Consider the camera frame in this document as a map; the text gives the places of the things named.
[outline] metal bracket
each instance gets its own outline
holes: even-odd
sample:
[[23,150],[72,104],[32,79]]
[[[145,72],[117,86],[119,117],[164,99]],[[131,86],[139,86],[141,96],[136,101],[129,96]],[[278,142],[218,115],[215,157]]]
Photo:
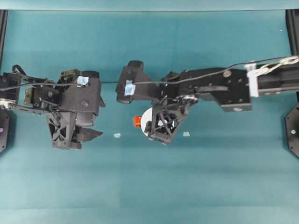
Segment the metal bracket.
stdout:
[[0,153],[7,147],[9,121],[9,115],[4,110],[0,110]]
[[285,117],[288,148],[299,157],[299,103]]

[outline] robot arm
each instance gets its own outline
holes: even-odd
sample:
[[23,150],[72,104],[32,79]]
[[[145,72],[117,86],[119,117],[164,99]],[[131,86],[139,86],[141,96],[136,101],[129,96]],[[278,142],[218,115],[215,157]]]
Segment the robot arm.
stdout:
[[[24,105],[18,105],[19,88],[27,85],[33,87],[26,89]],[[15,65],[11,73],[0,77],[1,108],[46,114],[52,145],[61,149],[81,149],[82,142],[103,134],[87,128],[93,126],[99,107],[105,107],[100,92],[100,75],[96,71],[64,71],[54,83],[29,77]]]

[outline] white disc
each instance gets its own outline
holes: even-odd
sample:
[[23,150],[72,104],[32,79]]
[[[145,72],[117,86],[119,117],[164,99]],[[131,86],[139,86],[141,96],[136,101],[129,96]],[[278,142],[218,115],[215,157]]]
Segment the white disc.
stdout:
[[145,130],[146,124],[147,124],[149,121],[152,121],[152,119],[151,119],[151,118],[152,118],[152,114],[153,114],[153,108],[151,107],[151,108],[147,109],[147,110],[143,113],[143,115],[141,116],[141,121],[140,121],[141,130],[142,130],[142,132],[143,132],[146,136],[148,136],[148,134],[145,133],[144,130]]

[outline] teal background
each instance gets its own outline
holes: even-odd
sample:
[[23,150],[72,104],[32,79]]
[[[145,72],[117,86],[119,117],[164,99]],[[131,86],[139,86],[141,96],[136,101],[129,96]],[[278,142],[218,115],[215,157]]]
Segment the teal background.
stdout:
[[298,0],[0,0],[0,9],[72,11],[227,11],[298,8]]
[[[116,81],[139,59],[160,79],[288,55],[284,10],[10,11],[1,72],[18,63],[35,77],[57,80],[77,68]],[[162,146],[132,127],[150,103],[119,104],[114,89],[102,88],[107,107],[95,128],[104,134],[82,150],[52,148],[45,117],[12,113],[10,146],[0,155],[0,223],[298,222],[299,161],[283,124],[295,94],[253,99],[253,111],[240,113],[200,101]]]

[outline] bolt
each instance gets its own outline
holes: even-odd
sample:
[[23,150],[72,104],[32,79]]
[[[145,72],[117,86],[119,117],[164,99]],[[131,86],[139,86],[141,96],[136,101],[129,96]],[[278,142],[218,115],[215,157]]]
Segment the bolt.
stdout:
[[88,106],[88,102],[87,101],[82,101],[82,105],[83,106]]
[[227,78],[227,77],[230,77],[231,74],[232,74],[231,70],[226,70],[226,71],[223,73],[223,76],[224,76],[225,78]]
[[48,92],[48,97],[52,97],[53,96],[53,92],[52,91],[49,91]]
[[240,107],[235,107],[233,110],[236,111],[236,112],[240,112],[240,111],[242,111],[243,109],[240,108]]

